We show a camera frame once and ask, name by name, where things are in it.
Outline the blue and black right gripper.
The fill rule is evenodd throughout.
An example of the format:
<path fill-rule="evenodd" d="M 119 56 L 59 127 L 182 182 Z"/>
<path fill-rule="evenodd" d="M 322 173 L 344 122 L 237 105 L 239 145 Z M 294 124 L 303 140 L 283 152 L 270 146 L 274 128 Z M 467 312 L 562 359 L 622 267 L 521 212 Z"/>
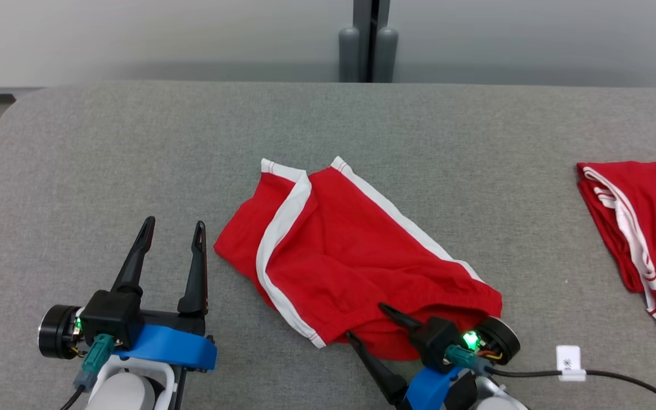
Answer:
<path fill-rule="evenodd" d="M 349 345 L 362 361 L 386 401 L 404 409 L 520 409 L 521 403 L 490 375 L 520 352 L 520 340 L 502 320 L 487 317 L 475 329 L 461 332 L 454 322 L 431 317 L 423 323 L 379 303 L 393 323 L 409 332 L 409 341 L 424 368 L 412 379 L 391 371 L 372 355 L 352 331 Z"/>

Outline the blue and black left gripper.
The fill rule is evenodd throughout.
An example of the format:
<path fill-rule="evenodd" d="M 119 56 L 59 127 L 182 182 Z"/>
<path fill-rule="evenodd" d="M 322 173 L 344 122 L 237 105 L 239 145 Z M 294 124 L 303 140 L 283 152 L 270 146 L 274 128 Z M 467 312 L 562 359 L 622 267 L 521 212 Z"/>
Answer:
<path fill-rule="evenodd" d="M 155 217 L 146 218 L 112 285 L 112 292 L 143 294 L 139 282 L 144 257 L 153 243 L 154 229 Z M 80 317 L 83 307 L 55 305 L 39 325 L 39 352 L 47 358 L 60 360 L 72 360 L 78 356 L 84 359 L 88 370 L 92 365 L 87 358 L 89 350 L 84 345 L 96 348 L 94 363 L 99 366 L 104 365 L 104 354 L 107 352 L 120 360 L 135 358 L 166 363 L 188 371 L 213 371 L 217 348 L 213 338 L 204 335 L 202 318 L 208 314 L 206 226 L 203 221 L 198 221 L 195 226 L 191 252 L 187 285 L 177 306 L 179 314 L 146 310 L 146 323 L 132 348 L 126 349 L 115 337 L 87 342 L 84 322 Z"/>

